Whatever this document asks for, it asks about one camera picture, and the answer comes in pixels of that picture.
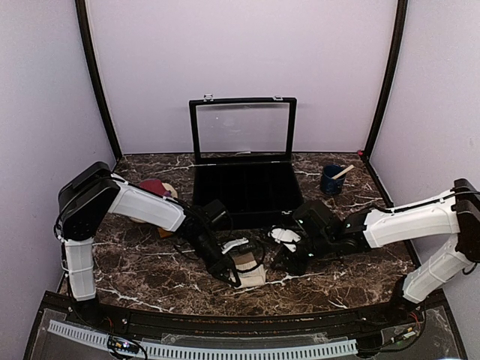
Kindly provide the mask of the beige brown block sock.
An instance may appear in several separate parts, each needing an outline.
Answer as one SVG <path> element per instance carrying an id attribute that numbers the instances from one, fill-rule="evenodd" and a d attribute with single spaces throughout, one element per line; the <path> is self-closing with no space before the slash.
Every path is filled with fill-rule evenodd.
<path id="1" fill-rule="evenodd" d="M 251 252 L 235 255 L 232 259 L 241 282 L 239 289 L 261 287 L 266 284 L 264 265 L 255 260 Z"/>

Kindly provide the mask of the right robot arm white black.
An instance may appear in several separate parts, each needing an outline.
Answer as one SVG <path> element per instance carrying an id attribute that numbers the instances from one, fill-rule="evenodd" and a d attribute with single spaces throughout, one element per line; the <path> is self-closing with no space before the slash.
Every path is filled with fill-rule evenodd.
<path id="1" fill-rule="evenodd" d="M 466 267 L 479 262 L 479 191 L 465 178 L 452 189 L 394 208 L 366 208 L 341 220 L 324 202 L 305 202 L 292 214 L 300 230 L 274 227 L 268 236 L 282 246 L 274 258 L 291 275 L 303 275 L 308 260 L 350 255 L 405 240 L 447 235 L 447 242 L 415 271 L 403 276 L 382 310 L 391 326 Z"/>

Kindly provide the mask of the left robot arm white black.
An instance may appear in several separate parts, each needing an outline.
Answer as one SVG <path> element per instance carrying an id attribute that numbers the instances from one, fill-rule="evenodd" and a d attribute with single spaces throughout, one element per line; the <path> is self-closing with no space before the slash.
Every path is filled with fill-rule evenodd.
<path id="1" fill-rule="evenodd" d="M 214 233 L 225 215 L 223 204 L 188 205 L 131 184 L 98 161 L 66 184 L 58 193 L 59 214 L 53 226 L 62 243 L 70 291 L 79 303 L 77 316 L 90 327 L 106 320 L 105 309 L 95 299 L 93 243 L 104 218 L 121 215 L 154 225 L 184 239 L 204 262 L 207 272 L 232 287 L 242 282 L 232 257 Z"/>

